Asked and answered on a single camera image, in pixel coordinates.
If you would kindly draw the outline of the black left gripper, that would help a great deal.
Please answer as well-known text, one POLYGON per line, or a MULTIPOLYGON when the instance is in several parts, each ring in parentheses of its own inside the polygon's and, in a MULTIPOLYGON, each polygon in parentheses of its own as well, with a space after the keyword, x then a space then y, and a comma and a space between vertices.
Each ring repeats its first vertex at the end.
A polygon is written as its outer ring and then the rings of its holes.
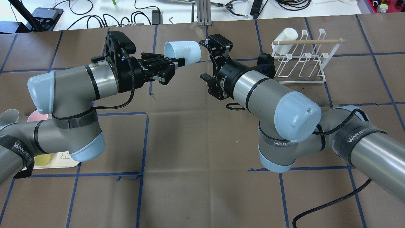
MULTIPOLYGON (((135 89, 152 81, 167 85, 175 75, 175 70, 185 66, 185 58, 167 58, 162 54, 144 52, 141 53, 141 59, 130 57, 130 62, 134 70, 135 89)), ((122 58, 118 61, 118 93, 132 89, 132 78, 128 60, 122 58)))

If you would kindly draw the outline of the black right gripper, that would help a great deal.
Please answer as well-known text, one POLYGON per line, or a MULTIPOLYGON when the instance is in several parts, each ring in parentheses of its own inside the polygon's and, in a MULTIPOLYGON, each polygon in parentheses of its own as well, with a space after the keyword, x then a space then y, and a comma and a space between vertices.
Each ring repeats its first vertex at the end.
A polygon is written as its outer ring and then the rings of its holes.
POLYGON ((221 34, 209 35, 207 39, 200 40, 199 44, 208 50, 213 63, 213 76, 200 74, 200 78, 208 85, 208 93, 218 100, 228 97, 233 99, 236 82, 249 71, 249 67, 229 57, 233 42, 221 34))

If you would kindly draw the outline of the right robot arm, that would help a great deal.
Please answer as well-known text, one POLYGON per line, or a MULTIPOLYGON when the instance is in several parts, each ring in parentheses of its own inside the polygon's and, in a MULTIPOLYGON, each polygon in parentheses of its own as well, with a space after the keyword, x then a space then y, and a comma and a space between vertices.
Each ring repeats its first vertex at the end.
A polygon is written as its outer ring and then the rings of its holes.
POLYGON ((297 158, 332 149, 348 165, 404 202, 404 144, 374 126, 357 106, 322 112, 304 94, 274 80, 274 58, 262 53, 248 67, 229 56, 233 43, 220 34, 201 40, 213 76, 201 74, 218 100, 228 97, 259 119, 259 159, 272 172, 290 170, 297 158))

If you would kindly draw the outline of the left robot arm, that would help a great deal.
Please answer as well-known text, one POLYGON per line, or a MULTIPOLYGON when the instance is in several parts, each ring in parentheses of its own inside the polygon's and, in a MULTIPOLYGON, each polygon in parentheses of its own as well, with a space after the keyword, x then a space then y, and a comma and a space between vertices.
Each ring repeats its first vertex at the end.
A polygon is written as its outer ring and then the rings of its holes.
POLYGON ((134 90, 145 82, 167 84, 184 57, 165 57, 142 53, 141 59, 124 50, 92 58, 92 64, 31 77, 30 96, 36 109, 51 119, 35 122, 1 120, 1 184, 10 179, 32 175, 34 157, 69 152, 72 159, 84 162, 105 150, 103 131, 93 102, 134 90))

